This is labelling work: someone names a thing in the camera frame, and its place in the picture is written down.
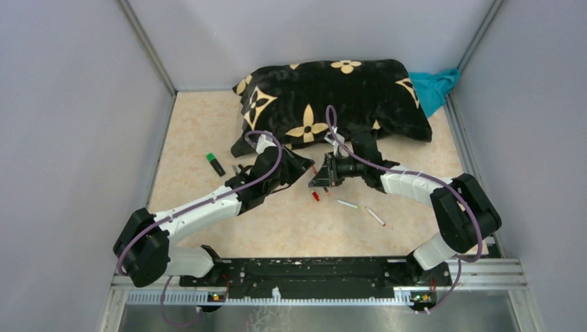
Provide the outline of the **red orange pen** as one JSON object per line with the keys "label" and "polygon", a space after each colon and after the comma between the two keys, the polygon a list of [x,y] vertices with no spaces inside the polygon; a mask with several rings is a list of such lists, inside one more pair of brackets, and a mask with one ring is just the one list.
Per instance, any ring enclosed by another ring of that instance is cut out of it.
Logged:
{"label": "red orange pen", "polygon": [[312,166],[311,169],[314,173],[314,177],[310,180],[309,186],[318,187],[320,185],[320,187],[323,189],[326,195],[331,196],[331,193],[329,192],[327,186],[325,186],[327,179],[320,173],[320,171],[318,171],[318,169],[315,166]]}

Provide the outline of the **white pen with green tip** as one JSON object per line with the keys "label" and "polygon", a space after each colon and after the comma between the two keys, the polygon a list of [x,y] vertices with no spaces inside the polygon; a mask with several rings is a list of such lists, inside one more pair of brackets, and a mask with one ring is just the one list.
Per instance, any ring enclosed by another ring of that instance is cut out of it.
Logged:
{"label": "white pen with green tip", "polygon": [[340,203],[342,205],[348,206],[350,208],[359,209],[360,207],[356,204],[341,200],[341,199],[334,199],[335,202]]}

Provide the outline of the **black marker with green tip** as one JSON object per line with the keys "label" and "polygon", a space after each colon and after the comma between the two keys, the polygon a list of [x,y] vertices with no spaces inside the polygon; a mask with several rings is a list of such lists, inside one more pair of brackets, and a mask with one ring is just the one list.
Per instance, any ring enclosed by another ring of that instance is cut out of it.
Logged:
{"label": "black marker with green tip", "polygon": [[224,168],[213,153],[206,154],[206,160],[218,176],[223,177],[226,174]]}

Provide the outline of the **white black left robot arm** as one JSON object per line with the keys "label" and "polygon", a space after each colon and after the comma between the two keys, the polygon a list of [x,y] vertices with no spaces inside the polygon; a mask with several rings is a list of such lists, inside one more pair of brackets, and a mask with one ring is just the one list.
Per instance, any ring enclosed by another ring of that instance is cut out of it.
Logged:
{"label": "white black left robot arm", "polygon": [[242,215],[274,192],[293,185],[314,166],[290,149],[268,147],[252,165],[212,193],[170,210],[151,213],[142,207],[130,215],[115,241],[119,275],[142,288],[163,276],[196,277],[213,286],[222,277],[221,259],[210,247],[180,248],[186,237],[213,223]]}

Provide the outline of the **white marker with red tip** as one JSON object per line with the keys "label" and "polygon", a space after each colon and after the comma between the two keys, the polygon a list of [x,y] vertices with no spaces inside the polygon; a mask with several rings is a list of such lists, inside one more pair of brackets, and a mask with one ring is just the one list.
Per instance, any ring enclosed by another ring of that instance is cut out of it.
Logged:
{"label": "white marker with red tip", "polygon": [[379,217],[371,208],[365,206],[365,210],[382,226],[386,226],[386,222]]}

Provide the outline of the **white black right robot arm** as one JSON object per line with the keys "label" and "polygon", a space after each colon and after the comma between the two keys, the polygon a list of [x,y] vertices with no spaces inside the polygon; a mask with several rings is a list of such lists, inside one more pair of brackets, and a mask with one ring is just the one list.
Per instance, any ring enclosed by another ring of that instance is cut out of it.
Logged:
{"label": "white black right robot arm", "polygon": [[407,255],[400,274],[405,282],[424,285],[440,264],[481,245],[501,227],[501,217],[474,176],[440,179],[384,160],[369,133],[353,137],[351,145],[349,156],[338,150],[326,153],[309,186],[337,187],[347,178],[359,177],[379,192],[431,207],[439,231]]}

